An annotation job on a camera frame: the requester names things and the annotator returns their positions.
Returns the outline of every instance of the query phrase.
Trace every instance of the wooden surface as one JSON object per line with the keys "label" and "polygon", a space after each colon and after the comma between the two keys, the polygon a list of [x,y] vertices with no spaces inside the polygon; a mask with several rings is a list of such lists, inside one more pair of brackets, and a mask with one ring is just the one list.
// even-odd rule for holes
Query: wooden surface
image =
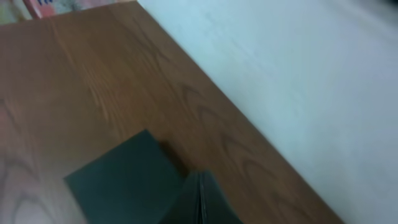
{"label": "wooden surface", "polygon": [[0,27],[0,223],[84,223],[62,178],[145,128],[244,223],[341,223],[138,3]]}

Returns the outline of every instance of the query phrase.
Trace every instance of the black notebook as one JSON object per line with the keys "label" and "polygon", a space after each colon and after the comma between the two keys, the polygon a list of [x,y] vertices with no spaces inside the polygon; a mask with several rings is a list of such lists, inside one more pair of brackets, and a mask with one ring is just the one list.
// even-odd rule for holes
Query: black notebook
{"label": "black notebook", "polygon": [[88,223],[241,223],[209,172],[184,179],[143,131],[65,178]]}

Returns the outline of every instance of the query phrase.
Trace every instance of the wall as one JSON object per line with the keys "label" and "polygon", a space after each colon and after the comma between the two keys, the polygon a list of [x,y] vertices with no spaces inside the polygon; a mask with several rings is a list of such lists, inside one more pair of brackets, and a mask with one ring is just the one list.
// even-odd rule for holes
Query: wall
{"label": "wall", "polygon": [[396,223],[393,27],[338,0],[140,3],[346,223]]}

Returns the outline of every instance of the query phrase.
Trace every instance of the brown wood grain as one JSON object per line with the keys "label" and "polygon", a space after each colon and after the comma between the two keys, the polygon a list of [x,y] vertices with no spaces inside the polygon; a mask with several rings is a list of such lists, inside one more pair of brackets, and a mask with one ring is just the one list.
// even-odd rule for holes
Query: brown wood grain
{"label": "brown wood grain", "polygon": [[341,223],[138,3],[0,27],[0,223],[85,223],[63,177],[145,128],[244,223]]}

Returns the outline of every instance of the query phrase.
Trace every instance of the wooden table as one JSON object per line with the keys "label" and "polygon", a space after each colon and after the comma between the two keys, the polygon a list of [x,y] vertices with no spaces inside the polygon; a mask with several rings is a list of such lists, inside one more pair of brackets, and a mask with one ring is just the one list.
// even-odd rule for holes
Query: wooden table
{"label": "wooden table", "polygon": [[84,223],[63,177],[143,129],[244,223],[341,223],[138,3],[0,27],[0,223]]}

